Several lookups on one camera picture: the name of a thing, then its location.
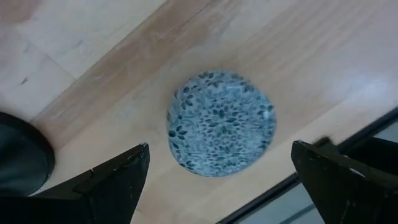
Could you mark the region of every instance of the wooden floor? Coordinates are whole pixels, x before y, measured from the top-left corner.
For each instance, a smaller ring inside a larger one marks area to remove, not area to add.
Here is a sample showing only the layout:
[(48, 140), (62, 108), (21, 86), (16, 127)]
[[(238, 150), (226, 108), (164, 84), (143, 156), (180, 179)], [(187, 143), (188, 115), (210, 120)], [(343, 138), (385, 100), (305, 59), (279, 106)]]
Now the wooden floor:
[[(116, 7), (104, 4), (98, 9)], [(133, 223), (216, 223), (295, 171), (294, 140), (330, 136), (339, 143), (398, 105), (397, 11), (395, 0), (168, 0), (96, 64), (101, 54), (87, 61), (74, 52), (54, 57), (47, 66), (64, 65), (70, 74), (64, 88), (94, 65), (32, 120), (56, 150), (44, 188), (146, 141), (150, 169)], [(38, 40), (49, 48), (43, 57), (57, 56), (61, 50), (47, 46), (40, 32), (30, 34), (34, 29), (10, 35)], [(165, 112), (179, 85), (217, 68), (239, 72), (269, 96), (277, 131), (253, 166), (206, 178), (172, 157)], [(55, 74), (40, 75), (46, 83)], [(45, 93), (22, 91), (18, 100)]]

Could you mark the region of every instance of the light wood plank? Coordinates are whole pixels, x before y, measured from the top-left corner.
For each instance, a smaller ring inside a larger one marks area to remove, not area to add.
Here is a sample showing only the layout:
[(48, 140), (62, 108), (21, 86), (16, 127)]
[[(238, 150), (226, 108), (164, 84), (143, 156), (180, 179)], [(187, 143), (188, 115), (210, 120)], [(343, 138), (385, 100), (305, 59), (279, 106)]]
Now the light wood plank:
[(30, 120), (75, 80), (12, 27), (0, 24), (0, 110)]
[[(216, 223), (294, 172), (294, 140), (341, 142), (398, 104), (397, 9), (388, 0), (168, 2), (35, 120), (57, 146), (44, 188), (147, 141), (135, 223)], [(174, 89), (214, 68), (251, 79), (278, 119), (265, 156), (222, 178), (180, 167), (165, 129)]]
[(43, 0), (17, 29), (75, 78), (165, 0)]

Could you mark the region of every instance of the floral pattern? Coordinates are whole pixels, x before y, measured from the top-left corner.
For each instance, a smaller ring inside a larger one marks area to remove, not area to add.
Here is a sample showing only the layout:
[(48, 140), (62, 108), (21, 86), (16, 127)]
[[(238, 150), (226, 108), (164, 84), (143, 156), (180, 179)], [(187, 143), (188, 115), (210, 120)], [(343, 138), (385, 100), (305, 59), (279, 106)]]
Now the floral pattern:
[(189, 79), (167, 111), (169, 144), (189, 171), (221, 177), (259, 159), (276, 128), (274, 107), (236, 73), (208, 71)]

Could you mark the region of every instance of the black metal frame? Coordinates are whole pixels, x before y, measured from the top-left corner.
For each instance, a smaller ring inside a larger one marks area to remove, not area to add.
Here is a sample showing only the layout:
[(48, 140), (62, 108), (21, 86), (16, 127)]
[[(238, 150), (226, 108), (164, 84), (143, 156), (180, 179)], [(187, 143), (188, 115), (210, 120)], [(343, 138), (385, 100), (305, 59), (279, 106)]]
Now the black metal frame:
[[(378, 132), (386, 129), (390, 126), (393, 122), (398, 119), (398, 107), (394, 108), (392, 111), (388, 112), (375, 122), (371, 123), (370, 125), (366, 126), (350, 138), (346, 139), (339, 145), (337, 148), (342, 153), (347, 153), (350, 148), (359, 144), (361, 141), (373, 137)], [(314, 145), (321, 144), (323, 141), (318, 141)], [(297, 186), (301, 183), (297, 173), (294, 173), (283, 180), (281, 183), (277, 184), (267, 192), (263, 193), (262, 195), (258, 196), (239, 210), (233, 212), (232, 214), (228, 215), (226, 218), (222, 219), (219, 224), (232, 224), (236, 221), (242, 220), (244, 217), (254, 213), (259, 208), (266, 206), (267, 204), (271, 203), (273, 200), (279, 198), (281, 195), (288, 192), (290, 189)]]

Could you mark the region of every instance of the leaf pattern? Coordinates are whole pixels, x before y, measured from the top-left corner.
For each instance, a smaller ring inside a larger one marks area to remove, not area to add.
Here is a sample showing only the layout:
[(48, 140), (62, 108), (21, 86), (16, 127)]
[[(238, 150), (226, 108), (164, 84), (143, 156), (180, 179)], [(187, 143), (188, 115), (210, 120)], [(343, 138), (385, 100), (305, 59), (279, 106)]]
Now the leaf pattern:
[(179, 88), (166, 120), (177, 162), (206, 177), (250, 166), (263, 155), (276, 129), (267, 97), (237, 73), (223, 70), (199, 74)]

